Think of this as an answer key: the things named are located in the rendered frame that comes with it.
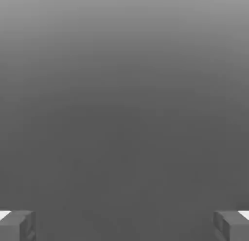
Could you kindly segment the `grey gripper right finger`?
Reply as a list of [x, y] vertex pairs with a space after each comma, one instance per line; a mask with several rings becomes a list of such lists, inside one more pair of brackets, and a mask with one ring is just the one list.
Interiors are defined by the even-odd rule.
[[249, 241], [249, 210], [215, 211], [213, 225], [217, 241]]

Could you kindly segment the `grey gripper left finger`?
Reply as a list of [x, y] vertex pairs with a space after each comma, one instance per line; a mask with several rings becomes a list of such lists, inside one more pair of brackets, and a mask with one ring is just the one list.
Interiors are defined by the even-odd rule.
[[0, 241], [36, 241], [36, 212], [1, 210]]

